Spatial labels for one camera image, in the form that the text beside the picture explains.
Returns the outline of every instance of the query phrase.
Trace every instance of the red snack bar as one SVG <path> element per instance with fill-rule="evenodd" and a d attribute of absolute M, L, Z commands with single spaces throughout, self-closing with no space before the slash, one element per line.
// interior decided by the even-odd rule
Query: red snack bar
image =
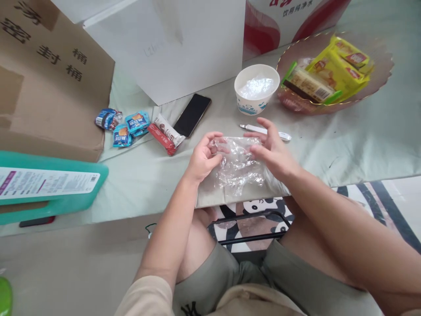
<path fill-rule="evenodd" d="M 155 124 L 151 123 L 148 126 L 148 131 L 161 143 L 162 146 L 164 146 L 169 156 L 175 154 L 176 148 L 174 143 L 170 141 L 169 138 L 166 137 Z"/>

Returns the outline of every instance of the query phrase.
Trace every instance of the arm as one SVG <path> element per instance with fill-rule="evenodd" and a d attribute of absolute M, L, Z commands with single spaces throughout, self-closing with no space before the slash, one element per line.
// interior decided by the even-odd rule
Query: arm
<path fill-rule="evenodd" d="M 189 229 L 196 204 L 200 182 L 222 160 L 220 154 L 212 156 L 210 140 L 222 133 L 205 135 L 193 150 L 189 166 L 178 183 L 152 237 L 143 253 L 135 280 L 145 276 L 158 276 L 168 282 L 174 292 L 178 269 L 184 257 Z"/>
<path fill-rule="evenodd" d="M 264 160 L 316 226 L 335 259 L 373 295 L 386 315 L 421 308 L 421 256 L 358 206 L 302 169 L 279 139 L 275 125 L 250 150 Z"/>

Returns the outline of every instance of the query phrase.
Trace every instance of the marker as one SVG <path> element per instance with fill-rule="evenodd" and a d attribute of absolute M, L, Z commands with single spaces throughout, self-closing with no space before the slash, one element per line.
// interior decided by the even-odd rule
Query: marker
<path fill-rule="evenodd" d="M 253 125 L 244 125 L 244 124 L 240 124 L 241 128 L 244 128 L 248 131 L 251 132 L 258 132 L 258 133 L 262 133 L 262 134 L 268 134 L 268 130 L 261 128 L 261 127 L 257 127 L 257 126 L 253 126 Z M 279 137 L 283 140 L 283 141 L 290 141 L 292 139 L 291 135 L 287 134 L 287 133 L 282 133 L 279 132 Z"/>

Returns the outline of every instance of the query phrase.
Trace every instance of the teal plastic container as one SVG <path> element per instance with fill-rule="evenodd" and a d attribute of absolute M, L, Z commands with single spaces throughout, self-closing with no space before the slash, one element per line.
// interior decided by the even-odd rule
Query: teal plastic container
<path fill-rule="evenodd" d="M 4 212 L 0 225 L 88 209 L 108 176 L 102 164 L 0 151 L 0 206 L 48 201 Z"/>

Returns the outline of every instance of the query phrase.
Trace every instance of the black smartphone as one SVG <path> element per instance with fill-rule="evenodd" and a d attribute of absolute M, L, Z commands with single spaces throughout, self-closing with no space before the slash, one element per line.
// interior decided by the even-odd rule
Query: black smartphone
<path fill-rule="evenodd" d="M 210 98 L 195 93 L 178 118 L 174 129 L 180 134 L 190 137 L 211 102 Z"/>
<path fill-rule="evenodd" d="M 55 216 L 50 216 L 50 217 L 44 217 L 40 219 L 32 219 L 29 221 L 23 221 L 19 223 L 19 227 L 23 228 L 23 227 L 29 227 L 29 226 L 51 224 L 52 222 L 54 222 L 55 218 L 56 218 Z"/>

